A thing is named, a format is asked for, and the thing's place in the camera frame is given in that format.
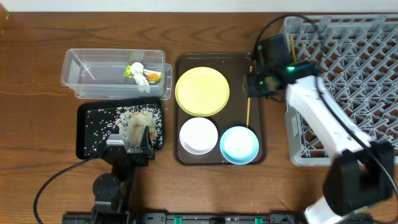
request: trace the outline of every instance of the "round dish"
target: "round dish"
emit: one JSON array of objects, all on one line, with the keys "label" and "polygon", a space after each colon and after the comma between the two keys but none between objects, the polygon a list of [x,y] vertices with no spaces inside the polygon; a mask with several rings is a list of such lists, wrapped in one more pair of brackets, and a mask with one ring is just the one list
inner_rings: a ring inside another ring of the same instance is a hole
[{"label": "round dish", "polygon": [[210,152],[216,146],[217,140],[217,128],[206,118],[189,119],[180,130],[182,147],[195,155]]},{"label": "round dish", "polygon": [[211,116],[221,111],[229,98],[229,85],[223,74],[208,67],[186,71],[175,86],[178,105],[190,115]]},{"label": "round dish", "polygon": [[226,160],[243,165],[256,158],[259,152],[259,140],[248,128],[229,128],[221,137],[220,149]]}]

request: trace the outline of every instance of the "gray dish rack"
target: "gray dish rack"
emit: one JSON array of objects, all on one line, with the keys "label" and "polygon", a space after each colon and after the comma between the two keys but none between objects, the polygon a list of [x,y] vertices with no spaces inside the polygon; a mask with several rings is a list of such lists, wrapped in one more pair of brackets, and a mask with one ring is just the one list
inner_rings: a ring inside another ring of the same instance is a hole
[{"label": "gray dish rack", "polygon": [[[317,64],[325,42],[321,74],[346,114],[375,141],[387,140],[398,151],[398,15],[308,16],[285,19],[281,34],[297,60]],[[321,142],[302,116],[287,105],[290,160],[297,166],[329,166]]]}]

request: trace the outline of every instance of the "clear plastic container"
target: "clear plastic container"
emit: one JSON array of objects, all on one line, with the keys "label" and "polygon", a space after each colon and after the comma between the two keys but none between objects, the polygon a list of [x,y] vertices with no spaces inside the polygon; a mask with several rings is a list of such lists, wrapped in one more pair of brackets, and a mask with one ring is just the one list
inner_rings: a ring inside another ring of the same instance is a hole
[{"label": "clear plastic container", "polygon": [[[145,69],[161,72],[157,83],[139,86],[133,78],[124,77],[127,65],[140,62]],[[123,99],[171,96],[172,67],[165,64],[161,50],[70,49],[62,68],[61,84],[84,99]]]}]

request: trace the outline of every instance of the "black tray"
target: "black tray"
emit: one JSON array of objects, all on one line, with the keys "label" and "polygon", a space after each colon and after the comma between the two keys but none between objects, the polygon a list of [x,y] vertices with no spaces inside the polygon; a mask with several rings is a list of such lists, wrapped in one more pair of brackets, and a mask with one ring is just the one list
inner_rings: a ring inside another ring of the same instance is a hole
[{"label": "black tray", "polygon": [[[76,128],[76,156],[79,159],[87,159],[94,156],[95,151],[92,150],[90,146],[99,144],[102,141],[102,134],[98,136],[90,135],[87,136],[86,133],[94,133],[96,131],[108,132],[105,127],[116,120],[118,115],[116,114],[117,108],[126,106],[140,106],[148,105],[148,107],[156,109],[160,116],[160,131],[155,139],[155,144],[153,148],[155,151],[160,150],[164,145],[164,134],[163,134],[163,124],[162,124],[162,108],[160,107],[160,100],[156,97],[151,98],[136,98],[127,100],[109,100],[100,101],[95,103],[85,103],[77,109],[77,128]],[[101,115],[95,115],[93,113],[88,113],[88,111],[93,110],[104,110],[101,111]]]},{"label": "black tray", "polygon": [[[178,140],[182,125],[194,116],[184,112],[175,101],[174,158],[185,166],[219,166],[233,165],[220,151],[220,139],[224,132],[233,126],[246,126],[248,99],[243,92],[243,75],[250,69],[251,60],[248,53],[204,53],[184,54],[177,61],[177,78],[195,67],[210,67],[221,72],[229,84],[229,100],[217,114],[206,117],[218,130],[218,142],[214,149],[204,155],[193,155],[187,152]],[[259,153],[249,164],[259,164],[267,157],[266,133],[264,130],[263,99],[252,98],[250,105],[249,128],[260,142]]]}]

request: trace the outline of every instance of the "wood grain surface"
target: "wood grain surface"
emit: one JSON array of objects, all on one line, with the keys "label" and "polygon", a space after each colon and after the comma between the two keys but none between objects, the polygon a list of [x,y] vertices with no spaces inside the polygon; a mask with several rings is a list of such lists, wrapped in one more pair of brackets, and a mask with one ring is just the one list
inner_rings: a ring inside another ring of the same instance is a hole
[{"label": "wood grain surface", "polygon": [[[0,223],[35,223],[37,191],[56,172],[79,162],[76,110],[85,100],[61,86],[70,48],[160,49],[175,65],[186,52],[248,52],[264,24],[280,14],[16,13],[0,42]],[[282,22],[265,35],[275,35]],[[173,99],[164,101],[165,146],[136,170],[131,208],[173,213],[299,211],[322,195],[327,167],[289,160],[285,105],[265,103],[268,157],[259,166],[183,167],[173,158]],[[39,200],[44,223],[66,212],[89,212],[92,185],[110,172],[91,161],[55,179]],[[370,209],[396,216],[395,199]]]},{"label": "wood grain surface", "polygon": [[6,21],[8,18],[8,11],[4,6],[0,3],[0,40],[3,34],[4,26],[6,26]]}]

